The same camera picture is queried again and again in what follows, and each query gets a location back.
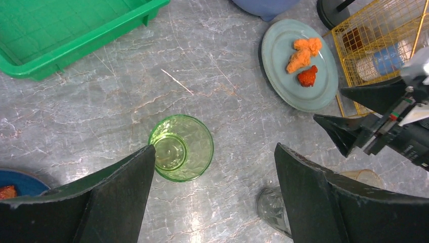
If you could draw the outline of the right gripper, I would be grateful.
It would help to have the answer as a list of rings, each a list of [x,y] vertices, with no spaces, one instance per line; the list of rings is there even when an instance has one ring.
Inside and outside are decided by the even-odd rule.
[[[405,89],[406,84],[400,77],[341,88],[343,96],[384,114],[383,117],[369,114],[344,118],[315,114],[313,120],[325,130],[345,157],[358,147],[364,147],[367,155],[376,155],[389,147],[428,171],[428,101],[416,102],[413,97],[405,95]]]

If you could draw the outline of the glass oil bottle dark liquid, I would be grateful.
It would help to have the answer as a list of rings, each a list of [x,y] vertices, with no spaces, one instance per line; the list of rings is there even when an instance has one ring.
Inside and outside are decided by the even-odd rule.
[[[372,39],[371,30],[366,26],[353,28],[342,36],[344,47],[348,52],[360,49],[370,43]]]

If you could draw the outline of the white blue canister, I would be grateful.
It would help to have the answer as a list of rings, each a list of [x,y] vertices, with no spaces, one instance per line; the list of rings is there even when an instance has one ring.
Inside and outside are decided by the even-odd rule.
[[[371,81],[399,70],[411,57],[412,44],[402,40],[380,49],[356,62],[356,71],[363,81]]]

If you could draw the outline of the grey round plate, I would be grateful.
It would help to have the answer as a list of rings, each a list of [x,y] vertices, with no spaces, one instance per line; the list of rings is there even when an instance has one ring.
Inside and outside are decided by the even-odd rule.
[[[298,39],[315,37],[322,47],[310,64],[288,73],[286,66],[296,52]],[[333,53],[323,37],[310,26],[292,19],[280,20],[266,31],[261,57],[267,78],[277,94],[290,106],[305,112],[316,112],[331,103],[338,89],[338,71]],[[303,87],[297,79],[300,72],[316,66],[315,84]]]

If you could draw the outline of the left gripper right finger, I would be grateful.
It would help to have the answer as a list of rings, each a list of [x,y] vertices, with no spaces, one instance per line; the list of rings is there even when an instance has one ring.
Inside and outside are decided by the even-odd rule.
[[[294,242],[428,242],[428,199],[340,175],[278,143],[278,180]]]

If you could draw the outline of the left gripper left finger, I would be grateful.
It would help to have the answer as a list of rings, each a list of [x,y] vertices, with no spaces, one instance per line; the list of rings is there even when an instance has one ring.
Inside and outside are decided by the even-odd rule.
[[[1,242],[137,242],[155,148],[39,196],[1,201]]]

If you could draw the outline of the blue snack bag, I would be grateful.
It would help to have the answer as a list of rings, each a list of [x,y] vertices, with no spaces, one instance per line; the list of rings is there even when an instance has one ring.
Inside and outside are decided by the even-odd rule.
[[[1,168],[1,187],[14,185],[18,196],[38,196],[50,187],[37,177],[12,169]]]

